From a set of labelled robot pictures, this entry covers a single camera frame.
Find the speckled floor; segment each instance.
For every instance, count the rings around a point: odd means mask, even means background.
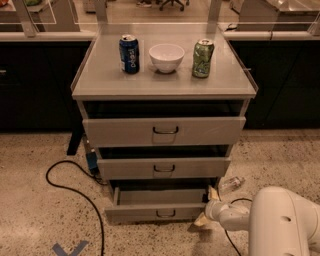
[[[50,186],[47,169],[76,161],[85,169],[84,147],[66,156],[70,134],[0,134],[0,255],[99,255],[101,234],[92,206],[79,195]],[[283,186],[320,204],[320,130],[244,130],[234,146],[224,179],[246,179],[231,201],[252,198],[261,188]],[[237,255],[218,224],[195,228],[191,222],[110,225],[108,189],[71,164],[52,170],[50,179],[79,189],[97,205],[105,228],[105,255]],[[246,232],[230,234],[243,256]],[[77,246],[87,241],[78,254]],[[58,254],[53,250],[62,250]]]

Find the open drawer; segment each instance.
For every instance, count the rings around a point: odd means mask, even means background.
[[[116,187],[113,206],[106,209],[107,218],[111,223],[194,220],[208,201],[208,186],[205,181],[198,186],[183,183],[177,182],[176,188],[169,184],[164,190],[159,189],[162,184],[159,188],[152,184],[140,187],[139,182],[135,186]]]
[[[244,124],[244,117],[83,120],[93,147],[234,144]]]
[[[227,145],[100,148],[104,180],[222,177]]]
[[[99,159],[102,179],[176,179],[222,177],[230,158]]]

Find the bottom drawer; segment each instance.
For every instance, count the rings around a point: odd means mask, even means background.
[[[194,220],[208,200],[208,186],[115,188],[114,204],[106,209],[110,222]]]

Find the power cord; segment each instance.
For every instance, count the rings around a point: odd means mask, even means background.
[[[85,175],[87,175],[91,179],[95,180],[100,185],[107,185],[107,184],[102,183],[100,178],[97,178],[94,175],[92,176],[92,175],[88,174],[79,164],[77,164],[76,162],[73,162],[71,160],[62,160],[62,161],[56,162],[55,164],[53,164],[47,170],[47,173],[46,173],[46,180],[51,186],[56,187],[56,188],[62,188],[62,189],[67,189],[67,190],[73,191],[73,192],[79,194],[80,196],[84,197],[92,205],[92,207],[96,211],[97,216],[99,218],[100,229],[101,229],[101,256],[103,256],[104,255],[104,240],[105,240],[104,239],[104,228],[103,228],[103,222],[102,222],[101,214],[99,213],[99,210],[98,210],[97,206],[92,202],[92,200],[88,196],[86,196],[85,194],[83,194],[79,190],[76,190],[76,189],[70,188],[70,187],[66,187],[66,186],[57,185],[57,184],[51,182],[50,179],[49,179],[49,173],[51,172],[51,170],[54,167],[56,167],[57,165],[62,164],[62,163],[70,163],[70,164],[73,164],[73,165],[77,166]]]
[[[219,187],[217,187],[217,194],[218,194],[219,201],[222,201],[222,200],[221,200],[221,197],[220,197]],[[249,202],[252,202],[251,199],[243,198],[243,197],[242,197],[242,198],[237,198],[237,199],[231,201],[230,204],[233,204],[233,203],[238,202],[238,201],[249,201]],[[224,230],[224,233],[226,234],[226,236],[227,236],[230,244],[232,245],[233,249],[237,252],[238,256],[241,256],[241,253],[239,252],[237,246],[233,243],[233,241],[232,241],[232,239],[230,238],[229,233],[228,233],[228,231],[227,231],[226,229]]]

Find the green soda can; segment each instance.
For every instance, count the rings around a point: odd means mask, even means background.
[[[196,43],[193,52],[193,76],[201,78],[209,76],[213,50],[214,44],[210,39],[200,39]]]

